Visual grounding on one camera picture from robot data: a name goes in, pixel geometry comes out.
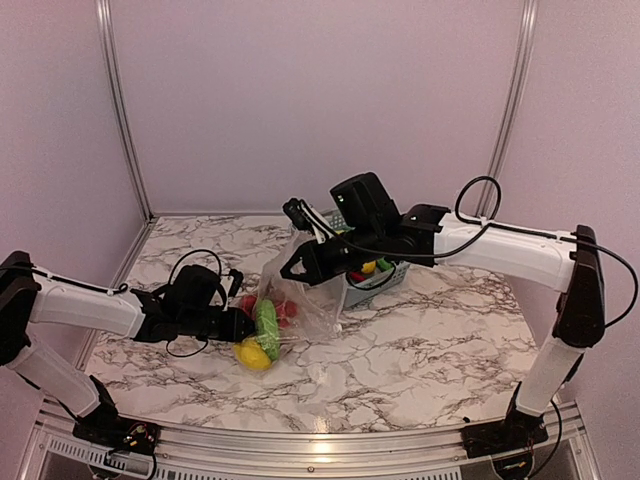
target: marble tabletop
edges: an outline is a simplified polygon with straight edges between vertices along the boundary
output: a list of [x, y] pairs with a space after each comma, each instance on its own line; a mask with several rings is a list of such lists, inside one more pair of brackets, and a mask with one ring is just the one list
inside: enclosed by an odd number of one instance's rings
[[[153, 289], [182, 254], [209, 248], [252, 290], [288, 241], [288, 224], [284, 216], [161, 218], [128, 282]], [[508, 284], [481, 270], [412, 266], [404, 283], [341, 322], [339, 338], [300, 343], [261, 374], [240, 366], [226, 343], [180, 359], [164, 342], [107, 333], [86, 371], [122, 414], [250, 431], [372, 432], [502, 416], [536, 355]], [[188, 338], [172, 345], [196, 348]]]

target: pink wall panel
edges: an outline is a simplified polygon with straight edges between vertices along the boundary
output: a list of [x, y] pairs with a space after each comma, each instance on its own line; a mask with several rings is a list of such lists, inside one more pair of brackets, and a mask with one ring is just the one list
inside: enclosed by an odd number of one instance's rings
[[[124, 163], [94, 2], [0, 5], [0, 257], [109, 283], [142, 226]], [[84, 330], [39, 329], [72, 359]], [[0, 471], [15, 477], [40, 394], [0, 369]]]
[[406, 207], [486, 172], [522, 2], [114, 0], [156, 211], [275, 211], [366, 170]]
[[[595, 228], [598, 241], [640, 268], [640, 3], [540, 3], [528, 83], [502, 176], [502, 220]], [[605, 261], [607, 316], [631, 294]], [[542, 341], [555, 295], [514, 288]], [[638, 478], [640, 310], [607, 332], [572, 382], [603, 478]]]

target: yellow lemon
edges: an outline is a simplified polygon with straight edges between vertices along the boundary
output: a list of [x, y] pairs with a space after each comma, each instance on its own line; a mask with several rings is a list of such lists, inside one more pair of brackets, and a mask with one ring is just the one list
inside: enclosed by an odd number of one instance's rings
[[376, 262], [375, 262], [375, 260], [373, 262], [365, 263], [362, 266], [362, 273], [364, 273], [365, 275], [370, 275], [375, 271], [376, 271]]
[[255, 337], [245, 338], [242, 343], [235, 343], [233, 352], [238, 361], [251, 370], [267, 370], [271, 367], [269, 356], [256, 342]]

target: plastic bag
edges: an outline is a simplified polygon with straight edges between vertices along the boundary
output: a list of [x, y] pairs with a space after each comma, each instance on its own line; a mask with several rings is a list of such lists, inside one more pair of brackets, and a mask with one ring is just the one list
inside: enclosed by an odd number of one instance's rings
[[263, 267], [258, 291], [237, 302], [256, 322], [256, 335], [233, 346], [238, 361], [252, 370], [271, 368], [296, 343], [328, 340], [340, 331], [338, 318], [346, 294], [341, 277], [309, 287], [280, 275], [295, 250], [312, 239], [295, 232], [285, 248]]

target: table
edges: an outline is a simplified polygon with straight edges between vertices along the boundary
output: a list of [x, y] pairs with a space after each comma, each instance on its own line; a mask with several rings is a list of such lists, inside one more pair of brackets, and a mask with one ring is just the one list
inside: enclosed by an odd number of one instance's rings
[[[257, 285], [287, 243], [284, 216], [164, 217], [128, 282], [166, 283], [178, 258], [209, 248]], [[197, 257], [214, 268], [214, 260]], [[301, 343], [262, 374], [240, 366], [226, 343], [186, 359], [165, 343], [103, 333], [86, 371], [122, 414], [263, 432], [374, 432], [504, 415], [537, 353], [504, 278], [482, 270], [412, 266], [404, 283], [343, 313], [336, 340]], [[172, 349], [198, 348], [179, 339]]]

